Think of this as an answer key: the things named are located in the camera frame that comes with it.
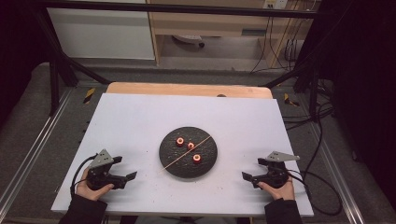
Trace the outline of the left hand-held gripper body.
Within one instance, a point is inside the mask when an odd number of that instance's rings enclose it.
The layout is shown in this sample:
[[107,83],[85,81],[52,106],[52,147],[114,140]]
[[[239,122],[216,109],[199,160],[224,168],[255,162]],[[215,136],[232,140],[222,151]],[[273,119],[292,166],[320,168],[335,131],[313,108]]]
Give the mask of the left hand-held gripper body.
[[112,175],[109,170],[113,165],[113,158],[103,149],[93,159],[89,165],[87,175],[88,186],[90,189],[97,190],[107,184],[113,184],[113,189],[123,189],[126,185],[126,177]]

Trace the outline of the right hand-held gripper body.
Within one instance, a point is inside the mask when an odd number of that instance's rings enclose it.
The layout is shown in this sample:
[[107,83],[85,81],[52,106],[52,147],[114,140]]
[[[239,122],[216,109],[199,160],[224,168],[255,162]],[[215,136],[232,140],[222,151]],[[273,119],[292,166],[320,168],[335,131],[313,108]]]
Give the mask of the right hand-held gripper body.
[[262,159],[269,161],[269,164],[260,164],[267,168],[267,173],[265,175],[253,176],[251,180],[253,187],[257,188],[259,182],[264,182],[269,186],[278,189],[281,188],[289,179],[289,172],[287,171],[285,162],[298,161],[300,157],[273,151],[266,158]]

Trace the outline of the black round plate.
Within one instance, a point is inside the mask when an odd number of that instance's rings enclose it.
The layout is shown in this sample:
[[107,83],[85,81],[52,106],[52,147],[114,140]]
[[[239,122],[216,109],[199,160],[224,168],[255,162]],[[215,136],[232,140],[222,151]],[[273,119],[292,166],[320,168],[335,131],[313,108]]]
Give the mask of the black round plate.
[[214,138],[197,127],[180,127],[168,133],[159,148],[163,169],[171,175],[193,179],[208,173],[218,158]]

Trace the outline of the person's right hand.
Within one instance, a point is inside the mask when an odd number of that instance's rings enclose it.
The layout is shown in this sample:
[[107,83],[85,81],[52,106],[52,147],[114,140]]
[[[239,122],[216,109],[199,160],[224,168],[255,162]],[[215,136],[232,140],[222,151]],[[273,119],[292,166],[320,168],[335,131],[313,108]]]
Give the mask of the person's right hand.
[[288,201],[295,199],[294,186],[291,178],[289,178],[287,182],[278,189],[275,189],[264,182],[259,182],[258,186],[268,192],[274,200],[283,199]]

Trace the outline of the person's left hand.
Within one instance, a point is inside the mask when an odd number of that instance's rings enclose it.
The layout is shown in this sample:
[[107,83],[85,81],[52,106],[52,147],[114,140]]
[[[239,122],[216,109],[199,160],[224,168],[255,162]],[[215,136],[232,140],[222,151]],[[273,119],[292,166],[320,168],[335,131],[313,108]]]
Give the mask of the person's left hand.
[[76,194],[91,201],[98,201],[102,196],[114,188],[113,184],[107,184],[104,187],[93,190],[88,186],[88,181],[83,178],[78,182]]

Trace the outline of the yellow black tape strip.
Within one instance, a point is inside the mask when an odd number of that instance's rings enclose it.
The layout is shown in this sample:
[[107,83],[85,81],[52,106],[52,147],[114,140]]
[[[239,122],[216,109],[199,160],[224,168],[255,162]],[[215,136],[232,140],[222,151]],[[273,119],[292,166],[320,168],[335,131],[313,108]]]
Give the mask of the yellow black tape strip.
[[287,105],[300,106],[298,102],[292,101],[287,93],[284,93],[284,103]]
[[87,93],[86,93],[86,95],[84,97],[83,104],[88,104],[90,102],[94,92],[95,92],[95,88],[89,88],[88,89],[88,91],[87,91]]

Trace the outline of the wooden table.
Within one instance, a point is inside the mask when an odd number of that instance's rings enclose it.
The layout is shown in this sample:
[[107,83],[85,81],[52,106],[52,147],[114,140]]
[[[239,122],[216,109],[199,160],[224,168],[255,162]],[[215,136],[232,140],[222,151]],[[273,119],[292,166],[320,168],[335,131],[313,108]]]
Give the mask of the wooden table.
[[140,82],[113,82],[108,85],[107,93],[188,95],[261,98],[272,99],[273,94],[267,88],[238,85],[195,85]]

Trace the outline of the white cabinet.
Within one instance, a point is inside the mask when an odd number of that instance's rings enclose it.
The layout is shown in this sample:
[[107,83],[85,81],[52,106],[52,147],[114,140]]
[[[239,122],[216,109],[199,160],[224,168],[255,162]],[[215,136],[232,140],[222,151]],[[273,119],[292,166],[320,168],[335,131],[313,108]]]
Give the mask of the white cabinet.
[[73,58],[155,58],[143,12],[49,8],[63,51]]

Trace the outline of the white shoe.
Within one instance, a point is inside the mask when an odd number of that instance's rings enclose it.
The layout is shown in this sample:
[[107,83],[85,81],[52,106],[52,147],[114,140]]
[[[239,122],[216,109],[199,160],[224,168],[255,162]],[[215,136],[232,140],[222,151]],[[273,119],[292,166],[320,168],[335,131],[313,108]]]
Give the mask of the white shoe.
[[199,35],[174,35],[174,38],[184,43],[198,45],[200,48],[205,46],[203,39]]

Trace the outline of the wooden cabinet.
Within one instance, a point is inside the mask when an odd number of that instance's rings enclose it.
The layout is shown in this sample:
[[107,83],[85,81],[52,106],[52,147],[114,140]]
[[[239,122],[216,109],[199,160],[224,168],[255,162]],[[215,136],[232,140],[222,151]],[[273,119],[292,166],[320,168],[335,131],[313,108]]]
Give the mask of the wooden cabinet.
[[[146,0],[149,4],[264,8],[264,0]],[[286,10],[307,11],[314,0],[288,0]],[[267,65],[280,65],[281,50],[288,40],[302,40],[311,20],[245,16],[155,13],[148,14],[155,35],[247,36],[257,37]]]

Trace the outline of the white power outlet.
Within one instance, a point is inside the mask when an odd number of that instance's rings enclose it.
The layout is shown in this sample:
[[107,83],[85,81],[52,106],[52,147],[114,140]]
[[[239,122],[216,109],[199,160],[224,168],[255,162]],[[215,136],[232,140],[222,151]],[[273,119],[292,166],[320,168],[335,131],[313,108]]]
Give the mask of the white power outlet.
[[263,7],[269,9],[285,9],[288,0],[264,0]]

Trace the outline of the aluminium floor rail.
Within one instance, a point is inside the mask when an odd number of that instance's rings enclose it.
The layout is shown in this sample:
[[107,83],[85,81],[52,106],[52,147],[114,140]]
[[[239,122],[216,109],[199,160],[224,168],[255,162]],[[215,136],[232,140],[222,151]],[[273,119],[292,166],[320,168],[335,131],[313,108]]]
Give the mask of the aluminium floor rail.
[[331,181],[338,191],[344,211],[350,224],[364,224],[364,218],[361,210],[357,206],[352,193],[347,185],[347,182],[341,173],[341,169],[336,163],[334,155],[331,153],[330,148],[324,138],[323,132],[318,123],[310,124],[313,135],[318,140],[318,152],[323,159],[326,170],[329,173]]
[[0,220],[4,219],[7,215],[8,210],[14,203],[17,195],[19,194],[21,187],[26,180],[27,176],[31,172],[36,160],[38,159],[43,147],[46,145],[53,129],[58,123],[64,109],[66,108],[70,95],[73,92],[73,88],[67,88],[59,101],[59,107],[55,110],[54,114],[49,116],[44,124],[43,128],[40,130],[37,138],[30,147],[27,155],[19,166],[16,174],[11,179],[10,183],[3,195],[0,197]]

